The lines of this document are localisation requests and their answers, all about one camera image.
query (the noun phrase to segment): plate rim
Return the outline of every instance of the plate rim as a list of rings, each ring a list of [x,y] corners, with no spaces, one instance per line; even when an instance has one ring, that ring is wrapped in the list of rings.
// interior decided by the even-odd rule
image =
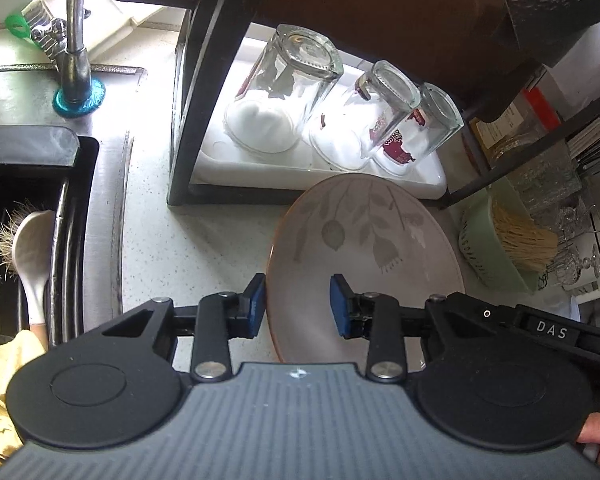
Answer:
[[[298,207],[299,203],[302,202],[302,199],[305,198],[305,196],[307,194],[309,194],[312,190],[316,189],[317,187],[323,186],[325,183],[327,183],[331,180],[347,179],[347,178],[353,178],[353,177],[359,177],[362,179],[367,178],[367,179],[371,179],[371,180],[380,181],[384,184],[388,184],[389,186],[392,186],[393,188],[398,189],[400,192],[405,193],[413,202],[416,203],[416,207],[419,207],[422,210],[423,214],[425,216],[427,216],[433,222],[433,224],[437,227],[438,231],[442,235],[447,249],[449,250],[450,254],[453,256],[456,273],[458,274],[458,277],[460,278],[460,285],[461,285],[462,290],[458,290],[458,292],[461,292],[462,294],[466,293],[466,289],[464,286],[464,276],[462,275],[462,270],[460,269],[460,263],[458,262],[458,257],[456,256],[456,252],[454,251],[454,248],[451,245],[451,241],[449,241],[449,238],[446,236],[446,233],[442,229],[442,226],[438,223],[438,221],[434,218],[434,216],[429,212],[429,210],[427,210],[427,208],[422,204],[422,202],[420,202],[420,200],[418,200],[416,197],[414,197],[409,191],[407,191],[403,187],[400,187],[397,184],[395,184],[394,182],[392,182],[391,180],[382,178],[381,176],[371,175],[368,173],[341,173],[341,174],[336,174],[336,175],[330,176],[329,178],[325,178],[324,180],[321,180],[317,184],[314,184],[309,189],[305,190],[302,193],[302,195],[300,195],[295,200],[295,202],[292,203],[292,205],[289,207],[289,209],[286,210],[284,216],[280,219],[280,222],[278,222],[278,225],[276,226],[275,232],[273,234],[273,239],[271,241],[271,248],[269,250],[269,256],[267,257],[267,265],[266,265],[266,269],[265,269],[265,291],[266,291],[265,312],[267,314],[267,327],[269,329],[269,335],[271,337],[271,342],[273,343],[273,349],[274,349],[274,352],[276,353],[276,358],[278,359],[278,361],[280,363],[286,364],[286,363],[288,363],[288,361],[286,361],[282,357],[282,353],[280,352],[280,348],[278,347],[278,340],[272,329],[271,315],[270,315],[271,310],[269,308],[269,291],[268,291],[268,289],[269,289],[269,269],[271,267],[271,260],[273,258],[273,253],[276,248],[276,243],[280,239],[280,233],[282,232],[282,229],[288,222],[289,217],[293,214],[294,209],[296,209]]]

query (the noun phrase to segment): brush bristles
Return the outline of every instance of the brush bristles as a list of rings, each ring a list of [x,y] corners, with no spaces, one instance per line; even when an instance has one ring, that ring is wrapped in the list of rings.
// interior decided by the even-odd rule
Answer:
[[[5,273],[16,275],[16,269],[11,258],[13,239],[22,221],[36,211],[37,208],[29,200],[16,202],[15,209],[11,212],[7,211],[8,222],[0,225],[0,267],[5,268]]]

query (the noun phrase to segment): faucet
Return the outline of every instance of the faucet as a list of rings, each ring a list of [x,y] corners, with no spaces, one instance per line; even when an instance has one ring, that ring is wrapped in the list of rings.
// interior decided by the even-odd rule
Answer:
[[[54,17],[41,0],[22,11],[31,39],[44,51],[60,73],[60,88],[54,95],[56,112],[65,117],[89,114],[104,100],[105,88],[91,77],[91,64],[84,46],[84,19],[90,12],[84,0],[66,0],[66,21]]]

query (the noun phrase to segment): plate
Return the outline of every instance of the plate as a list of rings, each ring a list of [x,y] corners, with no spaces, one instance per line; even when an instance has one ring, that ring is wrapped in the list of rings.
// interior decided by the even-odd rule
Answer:
[[[329,280],[382,292],[423,308],[431,294],[464,292],[442,228],[408,192],[366,174],[334,176],[305,192],[278,227],[267,266],[267,318],[283,362],[355,362],[368,341],[338,336]],[[422,367],[420,340],[407,338],[409,369]]]

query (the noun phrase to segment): faucet base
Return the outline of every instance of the faucet base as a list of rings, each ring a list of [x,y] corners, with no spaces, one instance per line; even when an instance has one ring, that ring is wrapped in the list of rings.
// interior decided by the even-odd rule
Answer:
[[[80,117],[96,110],[104,101],[105,88],[102,81],[91,79],[91,95],[80,104],[71,104],[64,100],[62,88],[54,95],[54,110],[62,117]]]

